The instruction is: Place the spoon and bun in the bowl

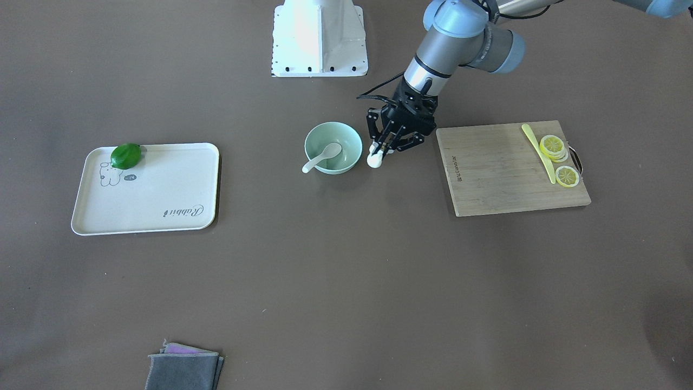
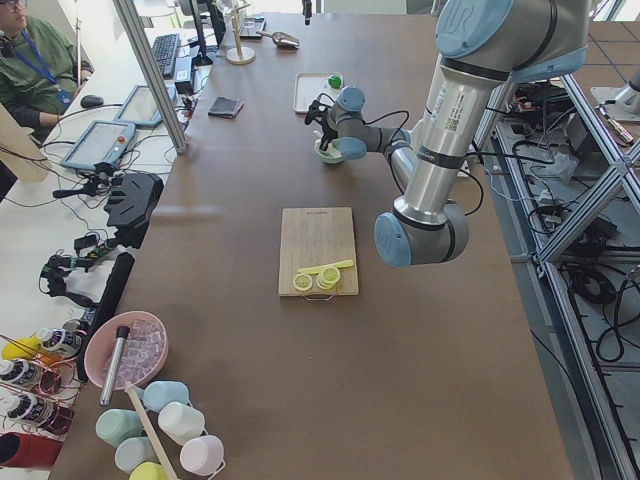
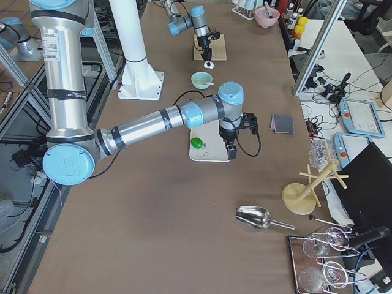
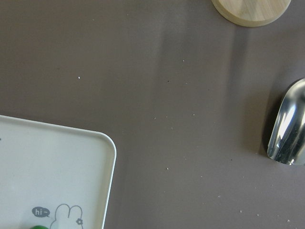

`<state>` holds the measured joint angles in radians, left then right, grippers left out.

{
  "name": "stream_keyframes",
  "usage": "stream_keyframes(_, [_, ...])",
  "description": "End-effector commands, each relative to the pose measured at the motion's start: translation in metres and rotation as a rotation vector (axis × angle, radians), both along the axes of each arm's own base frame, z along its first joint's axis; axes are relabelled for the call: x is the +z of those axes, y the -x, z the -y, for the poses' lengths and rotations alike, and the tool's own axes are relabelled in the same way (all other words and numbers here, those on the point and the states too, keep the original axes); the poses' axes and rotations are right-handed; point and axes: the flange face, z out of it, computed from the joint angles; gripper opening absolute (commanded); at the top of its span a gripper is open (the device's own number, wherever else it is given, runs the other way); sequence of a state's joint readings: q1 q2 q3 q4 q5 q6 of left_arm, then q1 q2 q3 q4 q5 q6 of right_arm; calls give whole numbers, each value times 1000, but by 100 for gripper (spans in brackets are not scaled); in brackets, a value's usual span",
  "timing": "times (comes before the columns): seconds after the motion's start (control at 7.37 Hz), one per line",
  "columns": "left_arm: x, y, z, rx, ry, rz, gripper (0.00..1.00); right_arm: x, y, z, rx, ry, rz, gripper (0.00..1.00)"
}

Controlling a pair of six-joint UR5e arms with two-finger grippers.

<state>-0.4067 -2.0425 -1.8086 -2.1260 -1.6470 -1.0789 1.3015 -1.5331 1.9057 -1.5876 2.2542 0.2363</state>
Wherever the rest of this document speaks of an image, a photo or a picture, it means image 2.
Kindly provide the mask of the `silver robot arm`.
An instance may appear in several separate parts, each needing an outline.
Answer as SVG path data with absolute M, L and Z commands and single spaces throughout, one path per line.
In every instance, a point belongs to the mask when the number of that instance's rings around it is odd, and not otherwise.
M 495 88 L 572 73 L 585 61 L 588 1 L 450 1 L 436 26 L 441 58 L 434 104 L 416 125 L 419 144 L 402 128 L 374 127 L 364 94 L 344 87 L 334 104 L 312 103 L 316 150 L 328 162 L 385 156 L 403 193 L 374 225 L 379 256 L 391 266 L 443 263 L 465 249 L 469 229 L 449 194 Z

